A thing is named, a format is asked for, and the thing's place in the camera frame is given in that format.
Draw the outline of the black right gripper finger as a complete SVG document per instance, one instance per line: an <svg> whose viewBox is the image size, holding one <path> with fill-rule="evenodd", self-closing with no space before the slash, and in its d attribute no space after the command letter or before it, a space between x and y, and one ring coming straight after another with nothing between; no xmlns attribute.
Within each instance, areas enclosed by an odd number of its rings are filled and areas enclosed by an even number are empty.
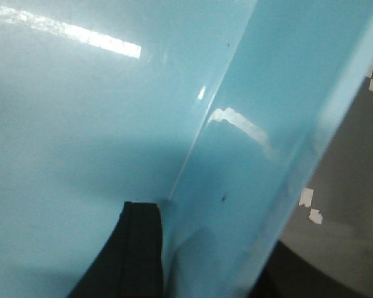
<svg viewBox="0 0 373 298"><path fill-rule="evenodd" d="M163 297L162 242L157 204L125 202L112 234L68 297Z"/></svg>

